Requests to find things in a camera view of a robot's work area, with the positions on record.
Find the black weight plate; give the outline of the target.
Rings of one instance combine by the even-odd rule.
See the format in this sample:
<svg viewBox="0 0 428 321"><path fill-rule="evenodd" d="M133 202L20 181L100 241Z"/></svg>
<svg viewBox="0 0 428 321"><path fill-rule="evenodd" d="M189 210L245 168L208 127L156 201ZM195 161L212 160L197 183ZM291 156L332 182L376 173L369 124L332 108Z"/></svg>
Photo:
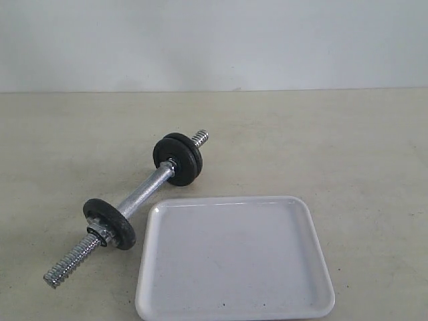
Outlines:
<svg viewBox="0 0 428 321"><path fill-rule="evenodd" d="M167 141L167 158L177 164L175 175L169 179L169 183L178 187L190 185L199 176L203 166L199 149L188 136L178 132L172 132L163 139Z"/></svg>

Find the chrome threaded dumbbell bar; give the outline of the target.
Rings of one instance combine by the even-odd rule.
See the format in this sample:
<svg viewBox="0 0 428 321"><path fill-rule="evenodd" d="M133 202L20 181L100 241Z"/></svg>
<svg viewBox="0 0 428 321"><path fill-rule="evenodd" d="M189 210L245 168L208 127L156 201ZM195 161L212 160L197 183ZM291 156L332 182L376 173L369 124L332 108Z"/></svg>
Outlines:
<svg viewBox="0 0 428 321"><path fill-rule="evenodd" d="M198 130L189 138L195 143L200 152L200 148L209 139L209 133L207 130ZM168 179L173 177L174 169L175 164L173 161L161 163L159 168L156 168L144 182L115 208L129 221L152 194L165 183L169 183ZM109 245L117 248L115 236ZM94 234L88 233L86 228L86 235L83 239L43 275L44 281L51 288L56 289L99 247L101 247L100 240Z"/></svg>

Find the black plate far bar end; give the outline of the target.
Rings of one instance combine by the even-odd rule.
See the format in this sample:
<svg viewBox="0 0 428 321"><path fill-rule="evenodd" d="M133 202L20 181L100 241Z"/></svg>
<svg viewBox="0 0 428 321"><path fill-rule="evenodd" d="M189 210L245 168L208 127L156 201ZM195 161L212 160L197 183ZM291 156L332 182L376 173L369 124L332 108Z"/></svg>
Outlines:
<svg viewBox="0 0 428 321"><path fill-rule="evenodd" d="M184 134L172 132L154 146L152 157L156 168L167 161L175 164L174 175L168 179L174 186L190 185L197 177L197 161L191 143L192 140Z"/></svg>

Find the black plate bar end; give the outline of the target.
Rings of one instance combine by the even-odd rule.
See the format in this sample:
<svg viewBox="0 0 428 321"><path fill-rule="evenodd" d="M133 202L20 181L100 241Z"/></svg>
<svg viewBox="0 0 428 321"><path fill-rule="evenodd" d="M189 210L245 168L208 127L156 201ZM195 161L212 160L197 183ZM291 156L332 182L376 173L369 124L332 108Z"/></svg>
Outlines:
<svg viewBox="0 0 428 321"><path fill-rule="evenodd" d="M89 199L83 206L86 219L100 219L114 231L117 248L129 250L136 243L136 234L129 221L114 206L102 199Z"/></svg>
<svg viewBox="0 0 428 321"><path fill-rule="evenodd" d="M156 168L167 161L175 164L174 175L168 179L174 186L190 185L197 177L197 161L191 143L192 140L184 134L172 132L154 146L152 157Z"/></svg>

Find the white plastic tray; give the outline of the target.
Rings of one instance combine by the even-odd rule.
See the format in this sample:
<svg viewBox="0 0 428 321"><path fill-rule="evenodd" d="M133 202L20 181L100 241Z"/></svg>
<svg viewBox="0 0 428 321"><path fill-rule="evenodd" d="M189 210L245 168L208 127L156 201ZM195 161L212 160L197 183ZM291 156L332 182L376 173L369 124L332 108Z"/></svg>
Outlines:
<svg viewBox="0 0 428 321"><path fill-rule="evenodd" d="M334 304L296 197L168 199L148 214L135 297L143 320L311 319Z"/></svg>

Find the black plate near bar end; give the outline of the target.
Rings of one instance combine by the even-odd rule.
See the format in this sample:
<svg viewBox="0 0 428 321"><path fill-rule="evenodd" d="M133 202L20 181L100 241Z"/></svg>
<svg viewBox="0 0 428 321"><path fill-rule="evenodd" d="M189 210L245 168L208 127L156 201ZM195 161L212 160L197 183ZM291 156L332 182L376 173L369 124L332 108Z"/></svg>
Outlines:
<svg viewBox="0 0 428 321"><path fill-rule="evenodd" d="M117 248L129 250L136 243L136 234L129 221L114 206L102 199L89 199L83 206L86 219L100 219L114 231Z"/></svg>

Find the chrome spin lock collar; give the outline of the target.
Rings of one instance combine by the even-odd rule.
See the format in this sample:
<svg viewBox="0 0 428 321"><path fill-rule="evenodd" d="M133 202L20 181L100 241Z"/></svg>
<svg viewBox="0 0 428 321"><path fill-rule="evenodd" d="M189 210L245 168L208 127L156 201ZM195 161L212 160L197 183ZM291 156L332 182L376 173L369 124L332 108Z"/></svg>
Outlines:
<svg viewBox="0 0 428 321"><path fill-rule="evenodd" d="M100 240L102 247L107 247L114 239L114 231L99 218L88 220L87 232L94 234Z"/></svg>

